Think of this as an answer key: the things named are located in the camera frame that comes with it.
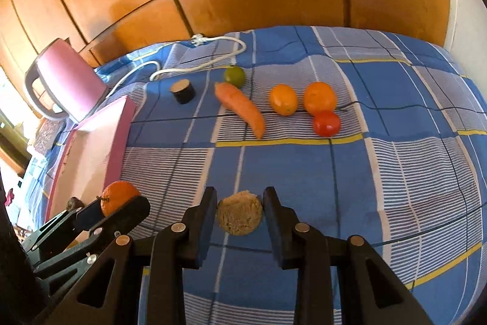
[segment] carrot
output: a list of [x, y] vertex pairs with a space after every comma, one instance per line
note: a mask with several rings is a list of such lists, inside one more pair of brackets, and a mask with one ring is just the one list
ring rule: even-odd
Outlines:
[[237, 87], [230, 83], [215, 83], [215, 95], [222, 105], [240, 116], [257, 139], [262, 139], [265, 132], [265, 121], [262, 113], [252, 101], [245, 97]]

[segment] red tomato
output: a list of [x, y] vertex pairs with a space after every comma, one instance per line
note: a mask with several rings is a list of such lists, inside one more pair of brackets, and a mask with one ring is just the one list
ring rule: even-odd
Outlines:
[[342, 121], [332, 111], [321, 111], [313, 119], [313, 129], [321, 137], [332, 137], [338, 134], [342, 127]]

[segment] plaid bedsheet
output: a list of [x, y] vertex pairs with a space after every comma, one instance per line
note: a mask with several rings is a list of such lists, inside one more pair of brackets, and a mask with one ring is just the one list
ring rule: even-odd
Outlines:
[[[197, 95], [184, 106], [169, 92], [180, 75], [148, 83], [154, 65], [133, 74], [101, 106], [122, 95], [136, 104], [122, 179], [140, 189], [151, 211], [132, 236], [179, 221], [207, 185], [219, 199], [240, 190], [261, 194], [273, 185], [302, 222], [333, 237], [363, 235], [434, 323], [458, 322], [487, 281], [487, 104], [472, 80], [444, 49], [386, 32], [281, 26], [229, 35], [247, 44], [236, 62], [247, 75], [242, 91], [264, 114], [263, 140], [214, 96], [213, 83], [222, 80], [228, 61], [186, 75]], [[113, 86], [144, 61], [190, 67], [235, 45], [155, 44], [97, 73]], [[267, 101], [278, 83], [302, 97], [315, 81], [327, 82], [338, 96], [342, 130], [331, 139], [313, 133], [302, 107], [284, 118]], [[48, 195], [56, 150], [29, 195], [32, 202]], [[41, 214], [45, 206], [33, 209]], [[215, 224], [203, 267], [184, 271], [187, 321], [292, 323], [296, 278], [273, 260], [265, 220], [244, 237]], [[341, 323], [335, 275], [333, 287], [335, 323]]]

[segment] white power cord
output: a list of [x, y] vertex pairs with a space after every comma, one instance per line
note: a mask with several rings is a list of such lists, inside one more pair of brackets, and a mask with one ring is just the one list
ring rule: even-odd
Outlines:
[[[227, 39], [227, 40], [231, 40], [233, 42], [237, 42], [238, 44], [240, 44], [242, 47], [238, 50], [235, 50], [233, 51], [232, 53], [229, 53], [229, 54], [223, 54], [222, 56], [220, 57], [217, 57], [213, 60], [210, 60], [210, 61], [207, 61], [201, 65], [197, 65], [197, 66], [193, 66], [191, 68], [168, 68], [168, 69], [161, 69], [161, 64], [158, 62], [158, 61], [147, 61], [147, 62], [144, 62], [140, 65], [138, 65], [136, 68], [134, 68], [133, 70], [131, 70], [129, 73], [127, 73], [123, 78], [121, 78], [114, 86], [113, 89], [110, 90], [110, 92], [107, 94], [106, 98], [110, 97], [118, 88], [119, 86], [125, 82], [125, 80], [130, 76], [132, 75], [135, 71], [139, 70], [140, 68], [142, 68], [143, 66], [146, 66], [146, 65], [149, 65], [149, 64], [155, 64], [156, 67], [157, 67], [157, 71], [155, 71], [149, 78], [149, 80], [152, 82], [157, 76], [159, 76], [160, 74], [162, 73], [170, 73], [170, 72], [195, 72], [197, 70], [202, 70], [202, 69], [205, 69], [213, 64], [216, 64], [217, 62], [221, 61], [221, 60], [224, 60], [226, 58], [231, 58], [231, 57], [235, 57], [236, 55], [240, 54], [240, 53], [243, 53], [245, 52], [245, 50], [247, 50], [247, 45], [245, 44], [244, 41], [240, 40], [240, 39], [237, 39], [237, 38], [233, 38], [231, 36], [217, 36], [215, 38], [206, 38], [204, 37], [202, 34], [196, 34], [194, 35], [192, 38], [191, 38], [191, 43], [194, 44], [194, 46], [199, 46], [205, 42], [211, 42], [211, 41], [214, 41], [214, 40], [218, 40], [218, 39]], [[169, 46], [170, 44], [174, 44], [176, 42], [170, 42], [170, 43], [164, 43], [158, 50], [162, 49], [163, 47], [165, 46]]]

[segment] lime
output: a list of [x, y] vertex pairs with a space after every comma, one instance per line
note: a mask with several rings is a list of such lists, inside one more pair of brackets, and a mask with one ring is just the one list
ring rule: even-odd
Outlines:
[[227, 83], [230, 83], [238, 88], [245, 84], [245, 72], [242, 68], [236, 65], [227, 68], [223, 77]]

